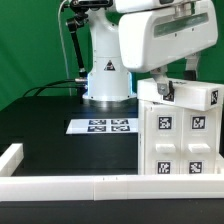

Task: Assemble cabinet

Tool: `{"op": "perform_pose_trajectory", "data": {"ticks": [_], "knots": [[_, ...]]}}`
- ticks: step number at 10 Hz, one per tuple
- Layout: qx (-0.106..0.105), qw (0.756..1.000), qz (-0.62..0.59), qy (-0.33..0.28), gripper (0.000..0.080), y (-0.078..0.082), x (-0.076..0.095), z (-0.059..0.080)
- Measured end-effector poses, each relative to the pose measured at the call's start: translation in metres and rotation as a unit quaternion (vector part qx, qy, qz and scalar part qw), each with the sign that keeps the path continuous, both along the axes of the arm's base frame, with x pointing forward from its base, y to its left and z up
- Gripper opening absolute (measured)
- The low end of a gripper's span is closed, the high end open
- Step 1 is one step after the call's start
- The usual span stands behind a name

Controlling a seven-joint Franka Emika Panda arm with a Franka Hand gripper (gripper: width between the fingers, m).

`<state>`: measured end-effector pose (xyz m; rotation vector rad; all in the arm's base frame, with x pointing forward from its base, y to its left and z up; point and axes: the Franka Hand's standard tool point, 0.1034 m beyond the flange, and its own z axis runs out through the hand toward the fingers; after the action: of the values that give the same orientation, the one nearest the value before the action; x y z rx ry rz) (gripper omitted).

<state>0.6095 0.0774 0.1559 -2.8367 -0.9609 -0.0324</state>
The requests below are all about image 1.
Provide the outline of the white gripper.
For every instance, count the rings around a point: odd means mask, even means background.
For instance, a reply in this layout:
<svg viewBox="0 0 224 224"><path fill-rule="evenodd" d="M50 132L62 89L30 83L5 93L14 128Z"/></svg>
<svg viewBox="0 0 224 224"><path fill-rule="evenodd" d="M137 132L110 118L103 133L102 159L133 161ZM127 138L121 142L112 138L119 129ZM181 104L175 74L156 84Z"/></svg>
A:
<svg viewBox="0 0 224 224"><path fill-rule="evenodd" d="M121 58L128 70L150 71L158 93L168 96L174 88L166 64L187 56L184 79L197 80L199 51L218 38L212 0L118 0L118 12Z"/></svg>

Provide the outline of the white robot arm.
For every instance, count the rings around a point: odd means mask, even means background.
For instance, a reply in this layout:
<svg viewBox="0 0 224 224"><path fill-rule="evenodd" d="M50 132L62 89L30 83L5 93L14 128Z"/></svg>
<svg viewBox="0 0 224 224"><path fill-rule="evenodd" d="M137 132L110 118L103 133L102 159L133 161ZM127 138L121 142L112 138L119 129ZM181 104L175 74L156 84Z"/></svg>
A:
<svg viewBox="0 0 224 224"><path fill-rule="evenodd" d="M107 104L134 99L133 72L152 74L157 91L172 84L165 66L216 44L217 20L212 0L112 0L87 11L93 67L85 101Z"/></svg>

